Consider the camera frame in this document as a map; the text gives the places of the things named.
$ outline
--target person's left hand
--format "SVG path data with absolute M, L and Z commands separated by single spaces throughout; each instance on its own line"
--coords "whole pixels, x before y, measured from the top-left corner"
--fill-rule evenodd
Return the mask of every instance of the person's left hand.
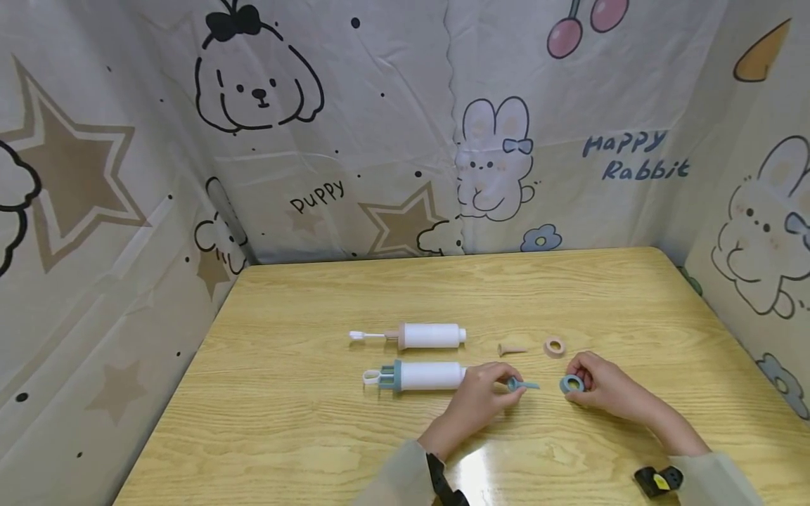
M 526 392 L 525 387 L 510 393 L 496 393 L 492 389 L 494 383 L 506 384 L 512 376 L 523 381 L 520 372 L 504 362 L 467 368 L 444 414 L 433 420 L 419 438 L 422 448 L 444 461 L 466 438 L 489 425 L 498 413 L 517 404 Z

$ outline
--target white cylinder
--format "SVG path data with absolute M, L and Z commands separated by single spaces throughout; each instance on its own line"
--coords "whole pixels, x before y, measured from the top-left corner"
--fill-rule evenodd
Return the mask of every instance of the white cylinder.
M 399 349 L 457 348 L 467 340 L 467 331 L 454 323 L 402 323 Z
M 467 368 L 458 362 L 402 362 L 401 390 L 455 390 Z

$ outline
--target white plunger handle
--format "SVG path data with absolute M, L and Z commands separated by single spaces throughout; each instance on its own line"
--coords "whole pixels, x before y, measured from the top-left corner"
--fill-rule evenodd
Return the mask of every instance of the white plunger handle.
M 367 334 L 359 330 L 353 330 L 349 332 L 349 337 L 352 338 L 352 341 L 362 341 L 365 338 L 387 338 L 388 336 L 385 334 Z
M 363 385 L 376 385 L 380 382 L 380 372 L 375 369 L 369 369 L 363 373 Z

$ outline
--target hand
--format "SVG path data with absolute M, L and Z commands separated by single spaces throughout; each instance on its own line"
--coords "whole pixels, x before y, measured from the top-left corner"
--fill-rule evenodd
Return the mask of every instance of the hand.
M 565 373 L 576 374 L 585 383 L 585 392 L 568 392 L 567 400 L 647 426 L 668 455 L 697 457 L 711 452 L 683 415 L 613 362 L 592 351 L 583 351 L 573 357 Z
M 592 351 L 577 353 L 565 374 L 575 374 L 585 383 L 585 392 L 568 392 L 567 400 L 605 410 L 631 422 L 649 426 L 660 411 L 669 407 L 619 366 Z
M 517 369 L 503 362 L 467 368 L 444 414 L 433 420 L 419 438 L 422 448 L 445 461 L 466 438 L 489 425 L 495 415 L 517 404 L 525 387 L 510 393 L 492 390 L 495 382 L 505 384 L 512 376 L 523 381 Z

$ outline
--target black bow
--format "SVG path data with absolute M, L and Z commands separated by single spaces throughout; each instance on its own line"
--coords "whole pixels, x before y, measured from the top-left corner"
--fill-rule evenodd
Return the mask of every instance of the black bow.
M 219 42 L 231 40 L 237 33 L 257 35 L 262 30 L 262 21 L 254 6 L 243 6 L 233 13 L 211 12 L 205 17 L 205 24 Z

